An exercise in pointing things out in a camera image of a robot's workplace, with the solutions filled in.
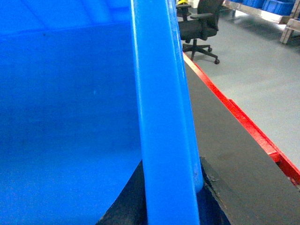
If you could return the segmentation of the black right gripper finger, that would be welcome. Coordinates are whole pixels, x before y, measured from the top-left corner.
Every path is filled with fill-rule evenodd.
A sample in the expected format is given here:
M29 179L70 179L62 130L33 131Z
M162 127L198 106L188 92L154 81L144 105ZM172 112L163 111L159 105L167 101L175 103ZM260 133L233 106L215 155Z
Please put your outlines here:
M203 176L203 188L197 196L200 224L202 225L230 225L230 221L221 206L221 201L214 189L213 184L220 181L212 174L205 157L200 157Z

